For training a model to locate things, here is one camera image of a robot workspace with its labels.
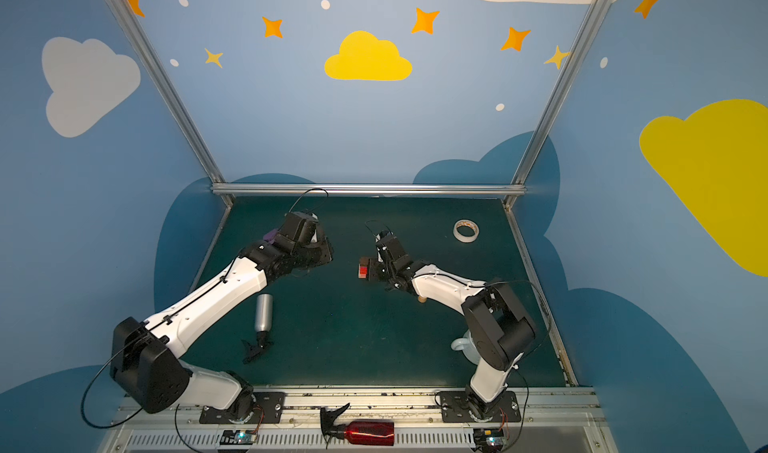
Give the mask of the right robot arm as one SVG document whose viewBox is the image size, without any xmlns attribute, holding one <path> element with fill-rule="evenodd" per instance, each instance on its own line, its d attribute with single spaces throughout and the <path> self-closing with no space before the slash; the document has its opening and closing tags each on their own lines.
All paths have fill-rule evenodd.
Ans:
<svg viewBox="0 0 768 453">
<path fill-rule="evenodd" d="M 408 262 L 398 266 L 373 257 L 360 259 L 358 277 L 436 301 L 464 317 L 479 354 L 466 387 L 468 408 L 478 420 L 490 418 L 507 389 L 510 372 L 541 338 L 540 328 L 511 285 L 470 280 L 434 264 Z"/>
</svg>

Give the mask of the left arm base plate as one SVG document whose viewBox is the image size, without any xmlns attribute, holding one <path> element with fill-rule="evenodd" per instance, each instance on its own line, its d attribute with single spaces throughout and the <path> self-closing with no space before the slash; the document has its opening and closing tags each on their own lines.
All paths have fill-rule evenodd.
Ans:
<svg viewBox="0 0 768 453">
<path fill-rule="evenodd" d="M 226 409 L 205 406 L 199 422 L 215 425 L 277 424 L 281 420 L 284 392 L 243 391 Z"/>
</svg>

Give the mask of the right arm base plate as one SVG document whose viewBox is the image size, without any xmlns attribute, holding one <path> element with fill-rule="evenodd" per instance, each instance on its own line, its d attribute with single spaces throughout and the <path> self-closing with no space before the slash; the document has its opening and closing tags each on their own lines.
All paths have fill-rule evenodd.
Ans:
<svg viewBox="0 0 768 453">
<path fill-rule="evenodd" d="M 483 401 L 475 393 L 466 391 L 440 391 L 436 395 L 444 423 L 519 423 L 522 404 L 510 390 L 503 391 L 491 402 Z"/>
</svg>

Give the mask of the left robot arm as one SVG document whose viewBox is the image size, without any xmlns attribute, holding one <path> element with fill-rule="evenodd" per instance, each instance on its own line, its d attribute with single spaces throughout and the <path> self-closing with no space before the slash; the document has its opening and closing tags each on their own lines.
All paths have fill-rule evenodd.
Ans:
<svg viewBox="0 0 768 453">
<path fill-rule="evenodd" d="M 176 304 L 143 321 L 129 317 L 113 332 L 110 377 L 144 411 L 200 405 L 226 410 L 241 400 L 245 382 L 181 360 L 193 343 L 240 303 L 295 269 L 327 264 L 332 247 L 313 234 L 292 243 L 282 236 L 238 252 L 217 276 Z"/>
</svg>

